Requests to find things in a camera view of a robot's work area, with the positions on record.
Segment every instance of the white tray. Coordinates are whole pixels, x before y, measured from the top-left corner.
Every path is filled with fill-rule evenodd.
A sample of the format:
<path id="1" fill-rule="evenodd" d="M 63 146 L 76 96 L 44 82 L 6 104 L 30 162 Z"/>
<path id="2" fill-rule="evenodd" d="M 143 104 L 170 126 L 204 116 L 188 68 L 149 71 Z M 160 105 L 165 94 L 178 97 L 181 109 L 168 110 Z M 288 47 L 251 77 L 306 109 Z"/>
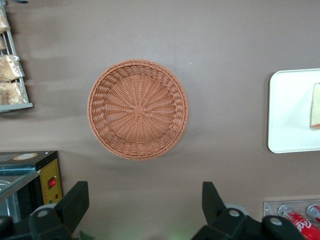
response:
<path id="1" fill-rule="evenodd" d="M 316 83 L 320 83 L 320 68 L 278 71 L 271 77 L 268 147 L 272 152 L 320 150 L 320 130 L 310 128 Z"/>

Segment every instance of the gray screw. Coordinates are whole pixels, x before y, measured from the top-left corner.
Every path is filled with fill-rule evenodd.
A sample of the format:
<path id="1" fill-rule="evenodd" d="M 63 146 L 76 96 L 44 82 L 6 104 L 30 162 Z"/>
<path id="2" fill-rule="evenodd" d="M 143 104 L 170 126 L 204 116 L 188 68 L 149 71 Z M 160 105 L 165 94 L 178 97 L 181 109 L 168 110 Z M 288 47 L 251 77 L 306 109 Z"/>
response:
<path id="1" fill-rule="evenodd" d="M 276 226 L 282 225 L 282 221 L 278 218 L 275 218 L 275 217 L 270 218 L 270 222 Z"/>
<path id="2" fill-rule="evenodd" d="M 38 212 L 37 216 L 39 218 L 41 218 L 41 217 L 44 217 L 45 215 L 47 215 L 48 213 L 49 213 L 48 210 L 42 210 L 42 211 Z"/>
<path id="3" fill-rule="evenodd" d="M 233 210 L 233 209 L 229 211 L 229 214 L 232 217 L 236 217 L 236 218 L 240 216 L 240 213 L 238 211 L 236 211 L 236 210 Z"/>

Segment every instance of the black robotic claw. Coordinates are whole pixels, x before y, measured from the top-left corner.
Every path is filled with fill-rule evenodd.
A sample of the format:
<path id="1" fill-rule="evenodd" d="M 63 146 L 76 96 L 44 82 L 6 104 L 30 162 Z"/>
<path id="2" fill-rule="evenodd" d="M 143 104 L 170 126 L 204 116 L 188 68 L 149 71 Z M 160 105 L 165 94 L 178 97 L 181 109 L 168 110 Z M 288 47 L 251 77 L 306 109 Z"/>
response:
<path id="1" fill-rule="evenodd" d="M 88 182 L 78 181 L 54 208 L 39 209 L 17 223 L 0 216 L 0 239 L 71 240 L 88 208 Z"/>
<path id="2" fill-rule="evenodd" d="M 265 216 L 258 222 L 238 209 L 226 208 L 212 182 L 203 182 L 202 210 L 207 225 L 192 240 L 305 240 L 284 217 Z"/>

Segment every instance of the red soda can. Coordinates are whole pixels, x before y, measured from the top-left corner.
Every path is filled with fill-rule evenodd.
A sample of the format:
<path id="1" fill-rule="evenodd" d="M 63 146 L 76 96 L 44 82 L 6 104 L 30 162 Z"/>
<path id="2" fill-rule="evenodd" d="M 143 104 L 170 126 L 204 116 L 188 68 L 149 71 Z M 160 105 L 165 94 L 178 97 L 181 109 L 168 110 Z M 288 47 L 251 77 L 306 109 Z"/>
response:
<path id="1" fill-rule="evenodd" d="M 285 217 L 302 233 L 307 240 L 320 240 L 320 230 L 308 219 L 295 211 L 289 204 L 284 204 L 278 209 L 279 216 Z"/>
<path id="2" fill-rule="evenodd" d="M 320 206 L 317 204 L 312 204 L 307 207 L 306 214 L 309 218 L 316 220 L 320 223 Z"/>

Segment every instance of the woven pattern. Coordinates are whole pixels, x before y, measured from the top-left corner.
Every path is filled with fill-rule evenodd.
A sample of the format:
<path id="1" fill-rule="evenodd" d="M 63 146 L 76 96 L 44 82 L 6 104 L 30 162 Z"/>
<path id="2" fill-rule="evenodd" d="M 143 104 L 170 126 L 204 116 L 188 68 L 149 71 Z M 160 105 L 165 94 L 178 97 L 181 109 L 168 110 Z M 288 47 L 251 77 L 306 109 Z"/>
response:
<path id="1" fill-rule="evenodd" d="M 188 113 L 179 80 L 167 68 L 142 59 L 111 66 L 95 82 L 88 101 L 98 141 L 130 160 L 168 152 L 183 135 Z"/>

